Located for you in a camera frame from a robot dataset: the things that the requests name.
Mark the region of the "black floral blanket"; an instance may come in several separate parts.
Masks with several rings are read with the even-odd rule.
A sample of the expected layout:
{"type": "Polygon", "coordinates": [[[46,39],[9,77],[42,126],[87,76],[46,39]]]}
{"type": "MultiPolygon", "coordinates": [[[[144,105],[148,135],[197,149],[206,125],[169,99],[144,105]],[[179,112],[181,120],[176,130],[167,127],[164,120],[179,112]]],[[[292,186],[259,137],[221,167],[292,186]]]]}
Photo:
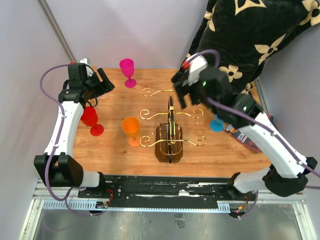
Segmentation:
{"type": "Polygon", "coordinates": [[[318,0],[209,0],[187,56],[218,51],[233,90],[247,93],[268,58],[319,23],[318,0]]]}

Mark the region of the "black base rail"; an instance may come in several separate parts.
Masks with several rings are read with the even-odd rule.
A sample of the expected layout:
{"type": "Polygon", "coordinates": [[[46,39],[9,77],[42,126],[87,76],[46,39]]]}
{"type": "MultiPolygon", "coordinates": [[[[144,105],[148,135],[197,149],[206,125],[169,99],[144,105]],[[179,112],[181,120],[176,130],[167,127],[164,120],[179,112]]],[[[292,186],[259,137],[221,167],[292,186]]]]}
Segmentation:
{"type": "Polygon", "coordinates": [[[253,201],[253,193],[228,192],[228,179],[215,177],[104,175],[105,191],[87,188],[79,198],[106,200],[111,209],[146,211],[213,211],[219,201],[253,201]]]}

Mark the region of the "aluminium corner post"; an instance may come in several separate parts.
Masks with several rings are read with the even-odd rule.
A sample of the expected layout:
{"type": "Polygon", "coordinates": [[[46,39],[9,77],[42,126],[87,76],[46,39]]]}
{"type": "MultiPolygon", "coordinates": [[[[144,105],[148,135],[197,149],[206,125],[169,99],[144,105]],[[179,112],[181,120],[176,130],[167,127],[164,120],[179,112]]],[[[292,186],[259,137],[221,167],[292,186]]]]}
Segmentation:
{"type": "Polygon", "coordinates": [[[41,8],[45,18],[47,19],[51,29],[53,30],[53,32],[54,32],[58,42],[60,43],[60,46],[62,47],[64,53],[66,54],[67,58],[69,59],[70,62],[76,62],[77,60],[76,60],[74,54],[72,53],[72,50],[71,50],[70,46],[68,45],[68,43],[64,37],[64,34],[62,33],[49,4],[47,3],[46,0],[37,0],[37,3],[39,5],[39,7],[41,8]]]}

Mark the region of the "red wine glass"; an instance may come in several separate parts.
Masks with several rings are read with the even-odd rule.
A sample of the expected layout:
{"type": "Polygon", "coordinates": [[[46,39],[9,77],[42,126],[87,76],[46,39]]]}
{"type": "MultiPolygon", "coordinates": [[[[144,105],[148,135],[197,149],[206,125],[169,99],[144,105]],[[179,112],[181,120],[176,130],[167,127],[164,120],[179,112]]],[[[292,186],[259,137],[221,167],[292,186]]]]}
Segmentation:
{"type": "Polygon", "coordinates": [[[104,127],[98,124],[99,118],[95,108],[86,106],[80,120],[85,126],[90,127],[92,136],[98,137],[103,134],[104,127]]]}

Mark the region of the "orange wine glass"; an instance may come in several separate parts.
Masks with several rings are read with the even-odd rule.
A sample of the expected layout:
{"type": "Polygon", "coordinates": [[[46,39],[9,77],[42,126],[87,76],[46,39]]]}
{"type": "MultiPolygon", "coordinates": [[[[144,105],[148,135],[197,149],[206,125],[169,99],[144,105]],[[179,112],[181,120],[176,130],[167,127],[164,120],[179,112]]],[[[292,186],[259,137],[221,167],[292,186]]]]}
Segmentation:
{"type": "Polygon", "coordinates": [[[140,145],[140,128],[139,120],[133,116],[126,117],[121,123],[122,130],[128,137],[128,143],[132,147],[140,145]]]}

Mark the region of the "pink wine glass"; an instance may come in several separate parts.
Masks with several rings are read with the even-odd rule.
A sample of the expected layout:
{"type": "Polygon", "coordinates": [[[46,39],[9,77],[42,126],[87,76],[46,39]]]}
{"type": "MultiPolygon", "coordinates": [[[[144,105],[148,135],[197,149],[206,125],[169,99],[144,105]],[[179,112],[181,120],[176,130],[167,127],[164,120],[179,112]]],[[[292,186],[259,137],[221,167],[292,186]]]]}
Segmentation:
{"type": "Polygon", "coordinates": [[[122,74],[127,78],[124,85],[127,88],[134,88],[137,85],[136,80],[132,78],[135,73],[134,61],[130,58],[125,58],[120,61],[119,67],[122,74]]]}

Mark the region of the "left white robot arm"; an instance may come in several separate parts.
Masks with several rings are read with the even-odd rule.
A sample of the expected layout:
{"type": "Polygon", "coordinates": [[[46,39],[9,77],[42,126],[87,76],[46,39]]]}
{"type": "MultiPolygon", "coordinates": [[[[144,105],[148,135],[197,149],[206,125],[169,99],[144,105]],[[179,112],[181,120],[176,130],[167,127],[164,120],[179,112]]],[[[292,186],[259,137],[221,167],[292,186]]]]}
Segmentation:
{"type": "Polygon", "coordinates": [[[84,62],[65,64],[68,79],[63,83],[58,97],[49,95],[44,87],[48,69],[40,78],[42,93],[58,105],[58,115],[50,141],[42,155],[34,158],[34,166],[50,195],[57,201],[65,200],[54,194],[53,188],[87,189],[96,198],[107,193],[103,173],[86,171],[73,157],[77,128],[92,99],[111,92],[115,86],[103,68],[93,70],[84,62]]]}

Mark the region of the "printed cloth bag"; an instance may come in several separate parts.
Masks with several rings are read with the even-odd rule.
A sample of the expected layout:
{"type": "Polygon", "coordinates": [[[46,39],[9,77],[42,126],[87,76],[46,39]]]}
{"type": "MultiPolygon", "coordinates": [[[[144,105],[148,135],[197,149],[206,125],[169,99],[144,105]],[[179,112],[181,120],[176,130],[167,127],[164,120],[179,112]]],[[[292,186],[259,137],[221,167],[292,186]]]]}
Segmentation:
{"type": "Polygon", "coordinates": [[[262,152],[249,137],[247,137],[244,133],[241,133],[238,129],[234,128],[230,123],[227,123],[224,126],[223,131],[250,151],[254,153],[262,152]]]}

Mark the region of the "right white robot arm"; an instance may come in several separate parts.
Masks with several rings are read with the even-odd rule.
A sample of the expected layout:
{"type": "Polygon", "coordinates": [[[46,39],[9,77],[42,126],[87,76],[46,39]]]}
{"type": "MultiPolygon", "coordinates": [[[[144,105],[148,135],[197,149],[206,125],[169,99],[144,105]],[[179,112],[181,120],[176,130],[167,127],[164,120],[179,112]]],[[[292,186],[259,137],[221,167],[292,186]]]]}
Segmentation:
{"type": "Polygon", "coordinates": [[[203,104],[245,134],[271,161],[269,167],[260,171],[235,173],[226,188],[230,199],[238,200],[244,193],[261,190],[288,197],[306,188],[308,173],[320,175],[315,171],[317,160],[295,150],[252,96],[233,91],[226,73],[209,66],[197,73],[194,80],[188,80],[191,75],[180,70],[171,79],[181,107],[186,108],[184,97],[189,95],[193,105],[203,104]]]}

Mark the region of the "blue wine glass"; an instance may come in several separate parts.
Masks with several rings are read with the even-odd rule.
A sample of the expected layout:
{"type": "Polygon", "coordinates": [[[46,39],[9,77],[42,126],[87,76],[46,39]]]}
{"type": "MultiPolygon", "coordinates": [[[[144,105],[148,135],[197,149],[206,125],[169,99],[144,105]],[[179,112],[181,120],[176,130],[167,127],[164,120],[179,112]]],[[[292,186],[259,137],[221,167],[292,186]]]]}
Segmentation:
{"type": "Polygon", "coordinates": [[[222,132],[224,129],[224,121],[214,114],[214,120],[210,122],[210,129],[216,133],[222,132]]]}

